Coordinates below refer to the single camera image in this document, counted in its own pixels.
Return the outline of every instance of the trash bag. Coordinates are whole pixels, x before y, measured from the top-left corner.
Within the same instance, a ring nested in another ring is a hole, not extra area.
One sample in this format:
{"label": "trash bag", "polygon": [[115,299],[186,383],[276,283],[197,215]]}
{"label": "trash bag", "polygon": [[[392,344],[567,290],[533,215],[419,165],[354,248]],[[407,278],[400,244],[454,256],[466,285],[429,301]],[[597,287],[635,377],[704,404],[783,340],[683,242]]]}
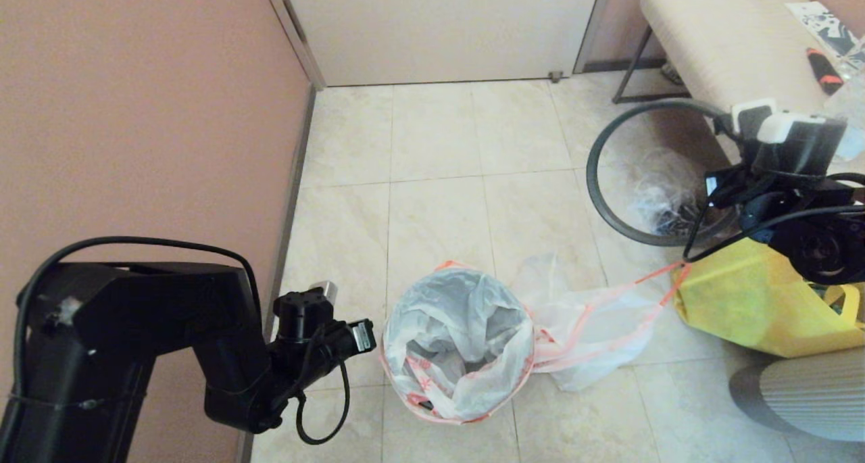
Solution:
{"label": "trash bag", "polygon": [[705,201],[695,194],[702,184],[694,162],[671,149],[652,149],[640,161],[631,204],[640,227],[653,235],[687,236]]}
{"label": "trash bag", "polygon": [[572,291],[556,254],[525,260],[511,291],[535,322],[533,371],[552,374],[561,390],[581,390],[636,358],[690,265],[661,300],[640,295],[636,287],[682,265],[674,263],[630,284]]}
{"label": "trash bag", "polygon": [[414,414],[462,424],[485,419],[526,382],[534,362],[533,327],[501,282],[445,265],[393,307],[381,361]]}

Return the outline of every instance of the trash bin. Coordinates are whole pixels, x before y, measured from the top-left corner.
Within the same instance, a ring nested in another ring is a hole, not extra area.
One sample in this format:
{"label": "trash bin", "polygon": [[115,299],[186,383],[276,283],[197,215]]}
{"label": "trash bin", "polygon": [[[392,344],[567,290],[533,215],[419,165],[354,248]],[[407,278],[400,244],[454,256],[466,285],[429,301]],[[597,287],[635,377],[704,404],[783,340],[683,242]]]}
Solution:
{"label": "trash bin", "polygon": [[417,416],[462,424],[485,419],[528,379],[535,356],[528,312],[501,282],[446,263],[393,307],[382,364]]}

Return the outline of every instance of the baseboard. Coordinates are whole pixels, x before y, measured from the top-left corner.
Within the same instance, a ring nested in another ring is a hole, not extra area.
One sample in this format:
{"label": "baseboard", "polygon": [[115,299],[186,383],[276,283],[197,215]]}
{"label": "baseboard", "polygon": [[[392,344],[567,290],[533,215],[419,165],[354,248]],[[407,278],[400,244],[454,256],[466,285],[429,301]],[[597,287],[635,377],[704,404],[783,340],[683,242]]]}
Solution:
{"label": "baseboard", "polygon": [[[288,205],[285,211],[285,223],[282,234],[279,237],[279,248],[276,259],[276,274],[273,276],[273,284],[269,290],[268,300],[266,300],[266,311],[262,313],[264,316],[264,337],[265,341],[269,342],[270,334],[273,331],[273,299],[279,295],[279,287],[282,285],[282,272],[285,271],[285,257],[288,254],[288,241],[291,238],[291,225],[294,223],[294,211],[297,209],[297,195],[300,193],[300,178],[303,174],[303,161],[306,158],[306,145],[310,139],[310,128],[312,127],[312,112],[316,104],[316,90],[310,86],[310,97],[306,103],[306,115],[303,118],[303,131],[300,134],[300,140],[294,150],[294,158],[291,161],[291,191],[288,195]],[[237,463],[250,463],[253,457],[253,433],[241,432],[238,438]]]}
{"label": "baseboard", "polygon": [[[643,57],[637,63],[636,69],[654,69],[661,68],[667,59],[664,57]],[[583,72],[607,72],[607,71],[624,71],[631,65],[630,59],[618,59],[613,62],[589,62],[583,66]]]}

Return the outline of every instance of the tile floor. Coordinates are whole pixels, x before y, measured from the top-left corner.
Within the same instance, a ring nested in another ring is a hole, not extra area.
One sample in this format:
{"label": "tile floor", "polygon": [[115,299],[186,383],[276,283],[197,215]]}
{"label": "tile floor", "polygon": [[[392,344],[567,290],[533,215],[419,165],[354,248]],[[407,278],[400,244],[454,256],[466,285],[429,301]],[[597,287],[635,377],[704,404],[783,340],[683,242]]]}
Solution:
{"label": "tile floor", "polygon": [[[588,149],[627,105],[612,105],[621,73],[564,79],[333,88],[316,99],[283,291],[329,278],[338,318],[371,318],[380,337],[402,291],[444,260],[508,283],[528,256],[558,250],[575,288],[632,281],[675,250],[616,234],[585,189]],[[633,89],[658,91],[655,72]],[[703,165],[723,161],[699,118],[642,117],[630,143],[611,142],[602,186],[628,213],[648,147]],[[646,287],[658,296],[668,287]],[[536,374],[488,420],[463,427],[408,413],[376,355],[349,361],[351,410],[342,432],[302,444],[293,418],[257,436],[253,463],[277,462],[781,462],[862,461],[862,446],[787,436],[751,422],[726,380],[759,356],[664,312],[633,364],[578,393]],[[343,407],[338,374],[308,392],[305,425],[330,432]]]}

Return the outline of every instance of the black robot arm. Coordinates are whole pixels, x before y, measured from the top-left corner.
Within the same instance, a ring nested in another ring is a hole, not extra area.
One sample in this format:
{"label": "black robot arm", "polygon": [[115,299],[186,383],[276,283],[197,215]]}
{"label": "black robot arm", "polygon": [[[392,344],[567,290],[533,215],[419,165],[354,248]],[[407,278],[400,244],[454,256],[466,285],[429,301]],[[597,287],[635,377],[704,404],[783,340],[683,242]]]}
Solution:
{"label": "black robot arm", "polygon": [[35,293],[27,389],[7,404],[3,461],[125,461],[165,353],[194,349],[207,416],[261,433],[288,399],[376,347],[369,320],[334,320],[322,287],[276,299],[279,334],[266,343],[246,272],[230,266],[58,263]]}

